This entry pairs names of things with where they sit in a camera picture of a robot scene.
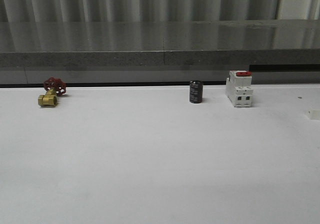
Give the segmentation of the black cylindrical capacitor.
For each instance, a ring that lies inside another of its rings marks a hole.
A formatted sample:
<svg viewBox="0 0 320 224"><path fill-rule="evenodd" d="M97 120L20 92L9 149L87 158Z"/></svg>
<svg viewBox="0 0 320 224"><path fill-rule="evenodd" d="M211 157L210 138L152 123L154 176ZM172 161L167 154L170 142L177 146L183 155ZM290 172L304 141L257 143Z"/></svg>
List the black cylindrical capacitor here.
<svg viewBox="0 0 320 224"><path fill-rule="evenodd" d="M203 82L192 80L189 82L189 102L199 104L203 101Z"/></svg>

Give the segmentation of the brass valve red handwheel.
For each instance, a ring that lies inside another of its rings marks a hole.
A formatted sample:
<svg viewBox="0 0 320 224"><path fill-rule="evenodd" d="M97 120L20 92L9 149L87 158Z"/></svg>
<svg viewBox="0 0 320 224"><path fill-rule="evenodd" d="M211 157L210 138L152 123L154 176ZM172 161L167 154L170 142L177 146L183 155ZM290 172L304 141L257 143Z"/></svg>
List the brass valve red handwheel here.
<svg viewBox="0 0 320 224"><path fill-rule="evenodd" d="M50 77L44 81L43 87L46 93L39 95L38 105L40 107L55 107L58 104L58 97L66 93L67 85L59 78Z"/></svg>

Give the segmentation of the grey stone counter ledge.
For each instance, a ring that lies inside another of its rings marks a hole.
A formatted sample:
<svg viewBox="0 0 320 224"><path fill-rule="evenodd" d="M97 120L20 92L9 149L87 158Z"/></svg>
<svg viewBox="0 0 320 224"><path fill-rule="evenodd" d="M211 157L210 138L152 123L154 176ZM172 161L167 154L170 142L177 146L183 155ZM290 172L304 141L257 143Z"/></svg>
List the grey stone counter ledge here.
<svg viewBox="0 0 320 224"><path fill-rule="evenodd" d="M320 69L317 20L3 22L3 68Z"/></svg>

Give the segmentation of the white circuit breaker red switch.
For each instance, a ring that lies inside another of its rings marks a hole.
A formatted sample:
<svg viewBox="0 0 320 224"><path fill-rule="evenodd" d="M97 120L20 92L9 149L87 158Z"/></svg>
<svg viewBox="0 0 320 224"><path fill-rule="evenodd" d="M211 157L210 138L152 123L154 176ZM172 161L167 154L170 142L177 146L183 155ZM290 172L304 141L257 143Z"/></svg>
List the white circuit breaker red switch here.
<svg viewBox="0 0 320 224"><path fill-rule="evenodd" d="M252 105L252 73L246 70L230 70L226 78L226 96L235 108L249 108Z"/></svg>

